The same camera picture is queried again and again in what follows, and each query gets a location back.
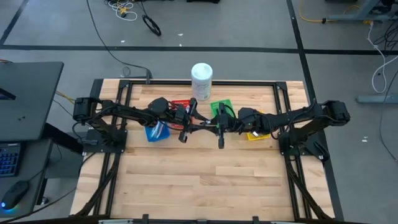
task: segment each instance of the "green object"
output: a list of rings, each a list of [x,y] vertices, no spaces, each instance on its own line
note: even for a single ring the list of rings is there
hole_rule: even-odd
[[[218,106],[220,105],[220,103],[224,103],[225,105],[228,105],[229,107],[231,107],[233,109],[231,100],[220,100],[217,102],[212,102],[212,103],[210,103],[210,107],[211,107],[211,112],[213,112],[213,116],[217,115],[217,110],[218,110]],[[234,116],[234,113],[228,107],[226,107],[226,111],[229,115]]]

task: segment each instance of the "black desk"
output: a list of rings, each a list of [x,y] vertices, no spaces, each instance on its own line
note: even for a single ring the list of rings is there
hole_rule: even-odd
[[[0,100],[0,142],[24,142],[18,175],[0,178],[0,198],[18,180],[29,180],[44,169],[29,182],[28,192],[16,207],[0,208],[0,217],[31,212],[41,201],[48,178],[78,172],[78,166],[68,167],[67,159],[82,160],[83,146],[46,123],[62,68],[62,62],[0,63],[0,88],[16,96],[15,100]],[[54,143],[62,152],[61,161]]]

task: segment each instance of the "red package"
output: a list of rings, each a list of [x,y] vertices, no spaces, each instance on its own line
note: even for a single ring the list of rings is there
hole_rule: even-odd
[[[189,110],[189,100],[172,100],[171,102],[173,104],[176,104],[176,105],[182,105],[182,107],[188,112],[188,110]],[[178,128],[178,129],[184,128],[183,126],[177,125],[177,124],[172,124],[172,127],[173,128]]]

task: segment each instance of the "white cable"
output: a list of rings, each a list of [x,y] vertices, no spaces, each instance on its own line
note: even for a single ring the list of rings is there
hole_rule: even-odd
[[[387,79],[386,79],[386,74],[384,73],[385,67],[386,67],[386,65],[388,65],[389,63],[391,63],[391,62],[393,62],[395,59],[397,59],[398,56],[394,57],[393,59],[391,59],[390,61],[388,61],[388,62],[386,63],[386,57],[385,57],[384,54],[380,51],[379,46],[374,45],[373,42],[371,41],[371,32],[372,32],[372,29],[373,29],[373,21],[371,22],[371,25],[370,25],[370,28],[369,28],[367,40],[369,41],[369,43],[371,43],[371,45],[373,46],[373,48],[375,48],[375,49],[380,53],[380,55],[383,57],[383,65],[381,65],[381,66],[380,66],[378,69],[376,69],[376,71],[374,71],[374,73],[373,73],[373,76],[372,76],[372,87],[373,87],[373,90],[374,90],[376,93],[384,93],[384,91],[385,91],[386,88],[387,88]],[[382,91],[379,91],[379,90],[376,89],[376,86],[374,85],[374,77],[376,77],[377,71],[379,71],[381,68],[383,69],[382,75],[383,75],[383,79],[384,79],[384,87],[383,87],[383,90],[382,90]]]
[[[123,5],[123,7],[127,8],[127,9],[132,9],[132,8],[134,7],[134,4],[133,4],[132,2],[121,2],[121,3],[119,3],[119,4],[120,4],[120,5]],[[123,17],[119,16],[119,14],[118,14],[118,13],[120,12],[120,9],[119,9],[117,3],[111,4],[111,2],[108,1],[108,5],[111,6],[111,8],[113,9],[113,11],[115,11],[116,16],[117,16],[118,18],[122,19],[122,20],[125,20],[125,21],[135,21],[135,20],[138,18],[137,13],[135,13],[135,12],[130,12],[130,11],[126,11],[125,13],[126,13],[126,14],[133,13],[134,15],[136,15],[136,17],[135,17],[134,19],[126,19],[126,18],[123,18]]]

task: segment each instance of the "computer mouse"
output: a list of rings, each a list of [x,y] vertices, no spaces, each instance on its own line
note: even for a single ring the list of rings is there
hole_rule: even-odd
[[[29,182],[20,180],[16,182],[3,196],[1,207],[5,210],[13,209],[29,189]]]

